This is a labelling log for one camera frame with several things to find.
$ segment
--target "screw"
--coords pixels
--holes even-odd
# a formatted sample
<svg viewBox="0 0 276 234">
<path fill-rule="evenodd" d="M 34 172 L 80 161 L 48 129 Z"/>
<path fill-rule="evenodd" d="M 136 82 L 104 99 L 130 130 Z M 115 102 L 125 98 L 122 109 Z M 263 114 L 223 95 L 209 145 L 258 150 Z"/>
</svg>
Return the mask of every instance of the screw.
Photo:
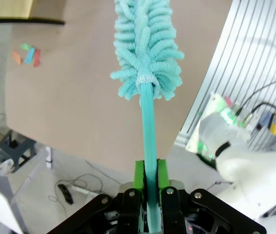
<svg viewBox="0 0 276 234">
<path fill-rule="evenodd" d="M 200 199 L 202 197 L 202 194 L 200 194 L 200 193 L 195 193 L 195 198 L 196 199 Z"/>
<path fill-rule="evenodd" d="M 106 203 L 108 202 L 108 199 L 107 199 L 107 198 L 104 198 L 104 199 L 101 200 L 101 202 L 102 202 L 103 204 L 106 204 Z"/>
<path fill-rule="evenodd" d="M 167 193 L 167 194 L 173 194 L 173 193 L 174 193 L 174 190 L 168 189 L 168 190 L 166 191 L 166 193 Z"/>
</svg>

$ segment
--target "silver ribbed surface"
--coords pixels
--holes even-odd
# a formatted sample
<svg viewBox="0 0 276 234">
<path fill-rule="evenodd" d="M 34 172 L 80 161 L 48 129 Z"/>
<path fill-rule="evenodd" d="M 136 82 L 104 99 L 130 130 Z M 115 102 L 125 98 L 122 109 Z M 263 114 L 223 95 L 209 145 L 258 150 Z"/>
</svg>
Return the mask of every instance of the silver ribbed surface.
<svg viewBox="0 0 276 234">
<path fill-rule="evenodd" d="M 243 103 L 264 84 L 276 80 L 276 0 L 233 0 L 215 54 L 182 127 L 176 144 L 185 146 L 204 110 L 210 93 Z M 246 106 L 250 110 L 267 101 L 276 105 L 276 85 L 262 90 Z M 262 106 L 262 113 L 270 107 Z M 254 150 L 267 149 L 276 140 L 263 128 L 253 132 Z"/>
</svg>

